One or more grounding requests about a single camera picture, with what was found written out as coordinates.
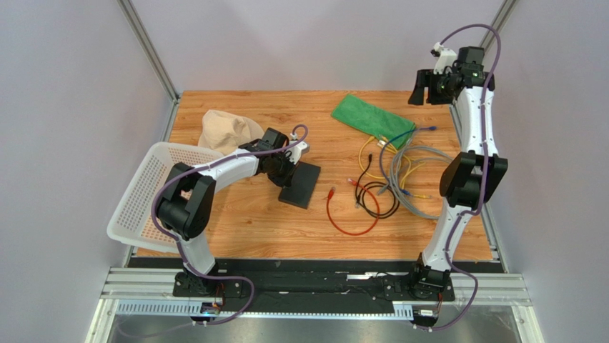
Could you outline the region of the black network switch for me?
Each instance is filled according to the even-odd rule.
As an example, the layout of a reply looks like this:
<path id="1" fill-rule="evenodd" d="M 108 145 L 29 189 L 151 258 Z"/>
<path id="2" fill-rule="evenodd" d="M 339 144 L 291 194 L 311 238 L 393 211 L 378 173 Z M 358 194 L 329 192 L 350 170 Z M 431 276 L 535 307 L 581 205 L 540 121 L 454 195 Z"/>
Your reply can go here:
<path id="1" fill-rule="evenodd" d="M 320 166 L 300 162 L 292 175 L 291 185 L 281 190 L 278 200 L 300 209 L 308 209 L 320 173 Z"/>

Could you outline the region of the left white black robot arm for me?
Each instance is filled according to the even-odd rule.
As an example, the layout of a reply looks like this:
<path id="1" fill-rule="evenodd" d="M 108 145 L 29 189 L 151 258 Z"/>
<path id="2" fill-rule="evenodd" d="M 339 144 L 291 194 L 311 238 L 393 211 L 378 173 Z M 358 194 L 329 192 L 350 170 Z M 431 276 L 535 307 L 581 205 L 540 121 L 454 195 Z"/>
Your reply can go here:
<path id="1" fill-rule="evenodd" d="M 206 164 L 175 164 L 151 208 L 153 225 L 172 238 L 184 264 L 183 285 L 211 294 L 223 278 L 209 275 L 216 261 L 204 230 L 214 195 L 229 185 L 266 174 L 275 185 L 292 184 L 300 158 L 310 149 L 304 136 L 268 128 L 262 138 L 240 144 L 232 153 Z"/>

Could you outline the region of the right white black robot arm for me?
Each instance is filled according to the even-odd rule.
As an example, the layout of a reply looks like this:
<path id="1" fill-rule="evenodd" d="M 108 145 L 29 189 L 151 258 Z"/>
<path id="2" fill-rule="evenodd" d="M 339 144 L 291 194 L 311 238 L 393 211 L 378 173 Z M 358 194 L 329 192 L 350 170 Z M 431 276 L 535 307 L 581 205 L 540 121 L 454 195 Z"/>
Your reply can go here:
<path id="1" fill-rule="evenodd" d="M 461 236 L 489 201 L 508 170 L 492 130 L 495 77 L 483 70 L 484 49 L 466 46 L 453 51 L 436 43 L 433 69 L 417 73 L 409 99 L 413 105 L 450 104 L 460 115 L 460 152 L 440 178 L 442 210 L 430 243 L 408 274 L 407 288 L 416 299 L 444 292 Z"/>

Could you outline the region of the beige cloth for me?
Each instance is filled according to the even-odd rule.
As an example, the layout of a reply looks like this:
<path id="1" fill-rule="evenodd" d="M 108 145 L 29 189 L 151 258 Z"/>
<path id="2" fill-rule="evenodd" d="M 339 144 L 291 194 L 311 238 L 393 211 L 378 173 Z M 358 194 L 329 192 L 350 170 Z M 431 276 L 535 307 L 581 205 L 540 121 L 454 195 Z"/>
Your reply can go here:
<path id="1" fill-rule="evenodd" d="M 263 128 L 250 118 L 210 109 L 202 117 L 198 146 L 228 155 L 263 135 Z"/>

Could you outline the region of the green cloth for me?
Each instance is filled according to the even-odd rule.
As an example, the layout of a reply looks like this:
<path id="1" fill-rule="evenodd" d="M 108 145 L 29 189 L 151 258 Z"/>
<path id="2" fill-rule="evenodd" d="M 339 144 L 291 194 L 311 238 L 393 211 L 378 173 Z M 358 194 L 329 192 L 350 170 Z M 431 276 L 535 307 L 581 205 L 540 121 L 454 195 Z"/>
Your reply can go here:
<path id="1" fill-rule="evenodd" d="M 335 107 L 331 117 L 375 138 L 392 140 L 396 148 L 401 148 L 417 128 L 413 121 L 385 111 L 352 94 L 348 94 Z"/>

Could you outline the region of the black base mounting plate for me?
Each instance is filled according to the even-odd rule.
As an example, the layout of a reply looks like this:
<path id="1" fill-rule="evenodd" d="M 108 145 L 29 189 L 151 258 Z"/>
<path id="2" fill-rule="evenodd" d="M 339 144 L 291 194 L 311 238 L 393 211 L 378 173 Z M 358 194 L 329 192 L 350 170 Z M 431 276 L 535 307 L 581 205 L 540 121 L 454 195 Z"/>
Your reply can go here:
<path id="1" fill-rule="evenodd" d="M 222 277 L 211 294 L 183 285 L 184 270 L 174 277 L 176 297 L 224 301 L 221 308 L 305 314 L 389 314 L 393 302 L 455 301 L 452 285 L 441 295 L 410 289 L 413 261 L 218 259 L 211 276 Z"/>

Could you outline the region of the white plastic basket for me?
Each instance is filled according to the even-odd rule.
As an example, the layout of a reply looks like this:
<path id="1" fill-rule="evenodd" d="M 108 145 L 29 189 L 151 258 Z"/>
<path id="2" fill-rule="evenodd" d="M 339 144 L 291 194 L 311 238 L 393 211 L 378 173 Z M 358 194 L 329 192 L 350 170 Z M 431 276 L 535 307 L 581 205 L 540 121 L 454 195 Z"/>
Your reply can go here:
<path id="1" fill-rule="evenodd" d="M 222 157 L 218 151 L 199 146 L 170 142 L 154 144 L 136 170 L 107 225 L 109 238 L 138 248 L 176 254 L 175 241 L 152 223 L 152 201 L 175 164 L 183 162 L 193 166 Z"/>

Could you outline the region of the aluminium frame rail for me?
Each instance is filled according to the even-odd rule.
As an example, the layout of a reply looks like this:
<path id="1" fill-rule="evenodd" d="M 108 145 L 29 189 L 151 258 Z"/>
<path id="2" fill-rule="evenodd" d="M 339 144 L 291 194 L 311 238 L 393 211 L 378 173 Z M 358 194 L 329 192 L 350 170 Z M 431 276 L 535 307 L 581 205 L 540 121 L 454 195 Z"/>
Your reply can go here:
<path id="1" fill-rule="evenodd" d="M 196 292 L 175 269 L 113 268 L 87 342 L 542 342 L 518 274 L 453 278 L 408 300 L 397 273 L 254 271 Z"/>

